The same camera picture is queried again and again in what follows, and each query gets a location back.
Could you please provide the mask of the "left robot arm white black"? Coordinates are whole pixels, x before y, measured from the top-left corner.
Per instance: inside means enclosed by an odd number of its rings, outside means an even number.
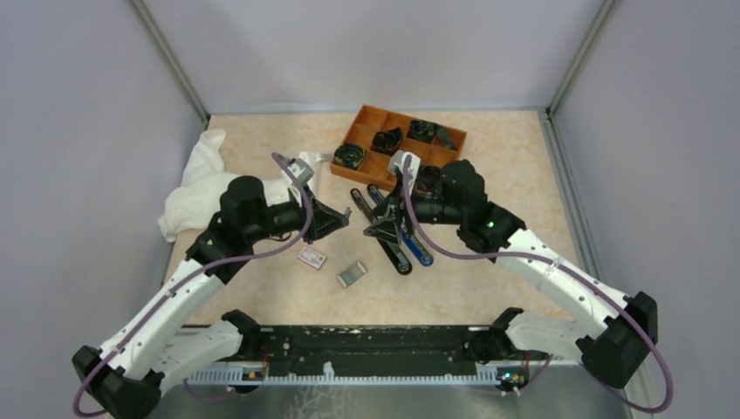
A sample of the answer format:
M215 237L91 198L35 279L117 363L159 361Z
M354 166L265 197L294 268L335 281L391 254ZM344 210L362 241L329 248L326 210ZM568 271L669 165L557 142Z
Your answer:
M232 180L219 198L220 209L167 283L113 337L73 355L81 380L74 414L89 416L79 406L82 395L89 394L115 418L145 418L172 387L209 364L233 356L262 359L267 346L261 327L240 310L225 313L184 343L168 343L201 304L258 257L254 244L289 232L310 244L349 224L348 211L324 205L305 185L298 192L300 198L269 203L261 179Z

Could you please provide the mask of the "red white staple box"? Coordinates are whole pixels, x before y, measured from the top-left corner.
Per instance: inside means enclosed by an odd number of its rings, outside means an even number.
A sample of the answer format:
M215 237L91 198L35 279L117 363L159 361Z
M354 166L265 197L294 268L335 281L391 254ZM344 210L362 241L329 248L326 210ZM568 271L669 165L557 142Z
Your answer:
M318 271L326 262L326 256L308 246L305 246L299 252L298 260Z

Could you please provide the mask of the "silver staple strip tray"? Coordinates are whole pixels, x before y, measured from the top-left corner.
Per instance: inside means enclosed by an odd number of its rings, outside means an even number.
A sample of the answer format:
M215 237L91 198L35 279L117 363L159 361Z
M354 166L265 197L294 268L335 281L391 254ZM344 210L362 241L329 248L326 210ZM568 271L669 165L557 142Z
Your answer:
M366 274L365 265L360 261L355 261L337 275L337 280L343 288L348 288Z

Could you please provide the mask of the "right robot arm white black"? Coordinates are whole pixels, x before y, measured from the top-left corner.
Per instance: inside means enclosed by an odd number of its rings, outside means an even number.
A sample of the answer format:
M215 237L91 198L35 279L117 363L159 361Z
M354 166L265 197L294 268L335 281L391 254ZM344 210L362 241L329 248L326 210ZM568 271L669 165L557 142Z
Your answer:
M534 350L578 360L605 385L624 388L657 344L656 301L645 292L630 296L612 288L560 256L520 217L488 198L484 179L470 161L443 166L440 191L433 197L413 193L420 166L411 153L392 158L388 170L396 184L373 210L377 219L365 235L396 243L404 233L424 237L425 223L454 225L470 250L456 258L487 259L514 271L571 316L562 320L506 310L493 325L496 356L513 360Z

